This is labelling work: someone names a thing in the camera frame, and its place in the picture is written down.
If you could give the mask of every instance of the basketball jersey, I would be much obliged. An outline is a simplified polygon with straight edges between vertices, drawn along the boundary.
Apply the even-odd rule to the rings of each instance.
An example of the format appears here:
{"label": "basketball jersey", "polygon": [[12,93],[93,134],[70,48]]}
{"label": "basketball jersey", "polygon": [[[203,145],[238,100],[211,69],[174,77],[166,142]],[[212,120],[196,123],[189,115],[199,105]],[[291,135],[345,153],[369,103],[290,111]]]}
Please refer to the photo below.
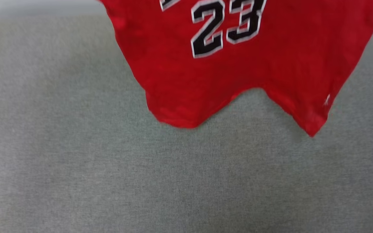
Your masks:
{"label": "basketball jersey", "polygon": [[101,2],[150,111],[182,128],[260,87],[314,136],[373,33],[373,0]]}

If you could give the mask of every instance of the white outline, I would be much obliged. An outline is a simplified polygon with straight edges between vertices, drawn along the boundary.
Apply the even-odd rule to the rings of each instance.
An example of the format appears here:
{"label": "white outline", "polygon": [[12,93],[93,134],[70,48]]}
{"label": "white outline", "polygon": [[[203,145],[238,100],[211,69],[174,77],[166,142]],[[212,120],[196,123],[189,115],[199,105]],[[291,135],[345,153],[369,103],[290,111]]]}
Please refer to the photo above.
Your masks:
{"label": "white outline", "polygon": [[[225,39],[231,43],[231,44],[238,44],[238,43],[241,43],[241,42],[244,42],[244,41],[248,41],[248,40],[251,40],[252,38],[254,38],[256,35],[258,35],[259,31],[260,31],[260,24],[261,24],[261,20],[262,20],[262,14],[263,14],[263,11],[264,11],[264,8],[266,6],[266,2],[267,0],[263,0],[263,5],[261,7],[260,10],[258,10],[256,13],[257,13],[257,16],[259,17],[259,21],[258,21],[258,25],[257,25],[257,31],[255,31],[252,35],[250,36],[247,36],[247,37],[243,37],[243,38],[240,38],[238,40],[232,40],[228,37],[228,34],[231,32],[231,31],[236,31],[237,34],[239,33],[243,33],[243,32],[248,32],[250,30],[250,19],[246,19],[246,21],[243,22],[243,15],[245,14],[248,14],[250,12],[253,11],[253,7],[255,5],[255,1],[257,0],[246,0],[246,1],[243,1],[241,3],[241,9],[237,10],[232,10],[232,3],[235,2],[237,0],[231,0],[230,1],[230,14],[235,14],[235,13],[238,13],[240,12],[240,24],[238,27],[235,27],[235,28],[228,28],[227,29],[227,33],[225,34]],[[247,9],[247,10],[244,10],[244,6],[248,5],[248,4],[251,4],[250,6],[250,9]],[[243,29],[240,29],[240,27],[242,25],[244,25],[245,23],[247,23],[247,31],[243,31]]]}
{"label": "white outline", "polygon": [[[200,7],[200,6],[204,6],[204,5],[207,5],[207,4],[211,4],[211,3],[220,3],[222,5],[222,20],[214,27],[214,29],[208,33],[207,36],[205,36],[204,38],[204,46],[207,45],[207,40],[211,37],[211,42],[214,42],[214,37],[217,37],[217,36],[221,36],[221,46],[217,47],[216,49],[213,49],[211,52],[208,52],[208,53],[203,53],[203,54],[200,54],[200,55],[195,55],[195,50],[194,50],[194,41],[201,35],[201,33],[208,27],[208,25],[210,25],[210,23],[215,19],[215,10],[212,10],[212,11],[204,11],[202,12],[202,15],[200,18],[197,18],[195,19],[194,17],[194,12]],[[217,32],[215,33],[215,31],[220,27],[220,25],[222,24],[222,22],[224,22],[224,19],[225,19],[225,3],[222,1],[222,0],[202,0],[202,1],[199,1],[195,4],[195,6],[192,7],[191,9],[191,15],[192,15],[192,22],[195,24],[195,23],[198,23],[198,22],[201,22],[204,20],[205,16],[207,15],[212,15],[212,17],[204,24],[204,26],[198,31],[197,34],[195,34],[194,37],[192,37],[191,39],[191,47],[192,47],[192,56],[194,56],[194,58],[203,58],[203,57],[206,57],[206,56],[210,56],[214,53],[216,53],[217,51],[221,50],[223,47],[224,47],[224,42],[223,42],[223,36],[222,36],[222,31],[220,32]]]}
{"label": "white outline", "polygon": [[172,2],[168,3],[165,7],[163,6],[163,3],[165,2],[166,0],[160,0],[160,4],[161,4],[161,9],[162,11],[165,11],[166,9],[168,9],[169,7],[177,4],[180,0],[172,0]]}

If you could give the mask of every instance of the jersey number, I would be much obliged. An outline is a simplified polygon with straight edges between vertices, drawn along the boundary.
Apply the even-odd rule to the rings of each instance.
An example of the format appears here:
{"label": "jersey number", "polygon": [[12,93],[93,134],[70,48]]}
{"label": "jersey number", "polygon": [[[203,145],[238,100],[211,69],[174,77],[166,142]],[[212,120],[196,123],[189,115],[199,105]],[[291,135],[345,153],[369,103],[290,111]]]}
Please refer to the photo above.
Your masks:
{"label": "jersey number", "polygon": [[[262,11],[266,0],[231,0],[230,14],[240,13],[240,24],[236,28],[229,28],[226,40],[231,44],[248,41],[255,37],[260,28]],[[224,21],[225,3],[222,0],[201,0],[192,9],[192,22],[198,23],[207,15],[211,18],[198,33],[192,37],[191,46],[194,58],[210,56],[222,49],[222,31],[215,32]]]}

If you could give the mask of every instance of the red fabric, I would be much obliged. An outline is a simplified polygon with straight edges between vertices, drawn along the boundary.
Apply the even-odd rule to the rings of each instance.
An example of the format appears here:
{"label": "red fabric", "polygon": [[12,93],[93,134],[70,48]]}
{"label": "red fabric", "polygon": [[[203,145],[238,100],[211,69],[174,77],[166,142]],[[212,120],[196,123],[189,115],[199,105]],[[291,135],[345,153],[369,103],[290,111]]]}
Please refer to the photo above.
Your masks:
{"label": "red fabric", "polygon": [[229,14],[225,0],[225,19],[215,31],[223,31],[223,48],[195,59],[191,38],[210,18],[192,22],[198,0],[179,0],[164,11],[160,0],[101,2],[150,111],[183,128],[261,87],[314,136],[373,33],[373,0],[266,0],[258,34],[231,44],[226,31],[238,26],[240,14]]}

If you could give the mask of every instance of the gray upholstery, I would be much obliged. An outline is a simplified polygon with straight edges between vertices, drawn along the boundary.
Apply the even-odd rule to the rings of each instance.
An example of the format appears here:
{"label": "gray upholstery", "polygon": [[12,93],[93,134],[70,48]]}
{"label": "gray upholstery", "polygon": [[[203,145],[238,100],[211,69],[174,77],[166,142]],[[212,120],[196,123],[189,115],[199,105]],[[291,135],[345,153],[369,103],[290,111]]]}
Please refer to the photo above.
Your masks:
{"label": "gray upholstery", "polygon": [[373,38],[312,139],[262,90],[160,124],[105,16],[1,22],[0,232],[373,232]]}

